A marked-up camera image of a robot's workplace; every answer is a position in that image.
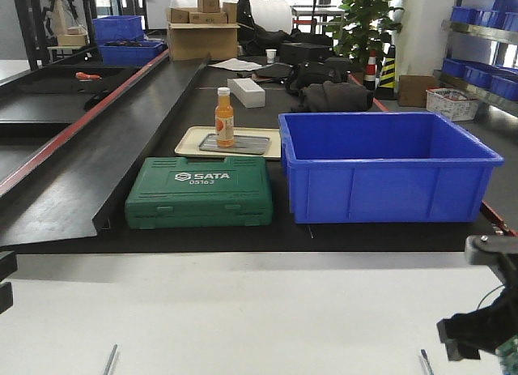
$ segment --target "potted plant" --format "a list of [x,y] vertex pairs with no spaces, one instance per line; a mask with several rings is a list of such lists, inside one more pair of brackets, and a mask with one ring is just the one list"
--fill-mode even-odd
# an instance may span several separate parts
[[376,51],[378,64],[384,57],[384,44],[392,43],[392,31],[400,31],[401,23],[391,18],[394,11],[403,8],[390,6],[393,0],[342,0],[340,8],[343,18],[335,18],[338,23],[328,26],[333,38],[338,40],[336,52],[351,58],[360,66],[366,66],[370,50]]

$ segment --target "yellow black striped post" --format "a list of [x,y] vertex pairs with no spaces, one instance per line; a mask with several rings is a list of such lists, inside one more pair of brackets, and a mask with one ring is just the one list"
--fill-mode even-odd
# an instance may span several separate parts
[[378,100],[394,100],[394,87],[396,86],[396,46],[388,48],[387,57],[383,69],[381,69],[380,82],[376,89],[375,98]]

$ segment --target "white basket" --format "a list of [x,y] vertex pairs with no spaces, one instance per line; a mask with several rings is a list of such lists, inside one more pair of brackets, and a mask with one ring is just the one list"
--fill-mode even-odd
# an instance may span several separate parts
[[[462,96],[466,100],[450,100],[445,97]],[[456,89],[428,89],[427,110],[440,113],[452,121],[473,120],[478,109],[478,100]]]

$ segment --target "traffic cone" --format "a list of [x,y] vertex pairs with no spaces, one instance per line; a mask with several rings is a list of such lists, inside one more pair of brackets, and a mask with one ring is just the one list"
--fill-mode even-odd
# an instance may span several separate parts
[[380,82],[374,95],[378,100],[394,100],[394,86],[396,84],[396,46],[388,48],[387,57],[383,69],[381,69]]
[[365,69],[363,86],[372,91],[376,89],[376,51],[374,49],[371,50],[367,68]]

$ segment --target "bottle cap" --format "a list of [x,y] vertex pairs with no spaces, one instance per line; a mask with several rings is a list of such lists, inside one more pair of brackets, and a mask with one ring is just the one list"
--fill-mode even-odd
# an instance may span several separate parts
[[229,87],[218,87],[218,96],[229,96],[230,88]]

